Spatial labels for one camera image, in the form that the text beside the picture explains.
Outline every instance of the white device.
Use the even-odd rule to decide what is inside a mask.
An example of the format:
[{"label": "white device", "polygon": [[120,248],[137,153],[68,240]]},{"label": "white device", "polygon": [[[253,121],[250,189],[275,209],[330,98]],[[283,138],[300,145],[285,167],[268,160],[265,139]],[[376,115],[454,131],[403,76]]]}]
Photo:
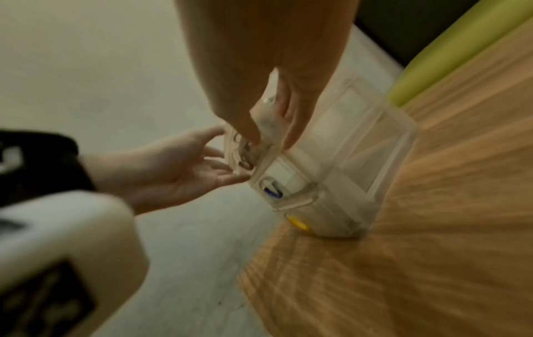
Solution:
[{"label": "white device", "polygon": [[118,198],[67,192],[0,209],[0,336],[87,336],[147,271]]},{"label": "white device", "polygon": [[289,123],[274,113],[274,100],[251,111],[262,134],[259,145],[228,125],[229,165],[251,174],[252,188],[303,231],[366,233],[416,138],[416,124],[368,81],[348,77],[326,87],[300,140],[282,151]]}]

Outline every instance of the wood grain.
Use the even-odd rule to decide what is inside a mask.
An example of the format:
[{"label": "wood grain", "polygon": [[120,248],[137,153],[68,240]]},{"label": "wood grain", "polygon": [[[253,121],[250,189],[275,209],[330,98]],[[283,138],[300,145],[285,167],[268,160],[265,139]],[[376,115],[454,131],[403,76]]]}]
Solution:
[{"label": "wood grain", "polygon": [[533,335],[533,22],[421,94],[371,233],[281,224],[239,282],[281,336]]}]

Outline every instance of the wooden table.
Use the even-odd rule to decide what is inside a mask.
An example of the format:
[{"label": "wooden table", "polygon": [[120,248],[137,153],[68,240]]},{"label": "wooden table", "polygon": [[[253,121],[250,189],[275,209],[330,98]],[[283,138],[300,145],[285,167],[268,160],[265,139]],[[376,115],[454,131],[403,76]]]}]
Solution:
[{"label": "wooden table", "polygon": [[241,273],[273,336],[533,336],[533,22],[405,110],[422,131],[366,238],[283,223]]}]

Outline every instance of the hand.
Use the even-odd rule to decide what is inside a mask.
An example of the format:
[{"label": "hand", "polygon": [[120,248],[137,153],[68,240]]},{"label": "hand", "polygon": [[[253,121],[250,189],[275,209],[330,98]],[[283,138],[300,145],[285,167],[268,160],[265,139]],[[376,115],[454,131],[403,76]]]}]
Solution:
[{"label": "hand", "polygon": [[130,152],[80,157],[98,191],[124,199],[136,214],[182,205],[214,189],[246,182],[214,158],[224,153],[207,143],[222,126],[168,138]]},{"label": "hand", "polygon": [[285,149],[309,123],[339,63],[359,0],[175,0],[213,112],[253,143],[250,108],[279,71],[275,111],[291,122]]}]

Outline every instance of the transparent plastic container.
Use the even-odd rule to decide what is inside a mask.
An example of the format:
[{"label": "transparent plastic container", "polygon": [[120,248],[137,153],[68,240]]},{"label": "transparent plastic container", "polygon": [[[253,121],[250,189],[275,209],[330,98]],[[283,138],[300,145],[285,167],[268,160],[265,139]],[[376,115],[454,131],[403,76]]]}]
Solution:
[{"label": "transparent plastic container", "polygon": [[350,78],[324,92],[305,133],[282,152],[289,123],[274,114],[274,99],[251,110],[259,145],[228,127],[229,165],[251,174],[252,188],[300,230],[325,237],[366,233],[416,138],[416,124],[364,79]]}]

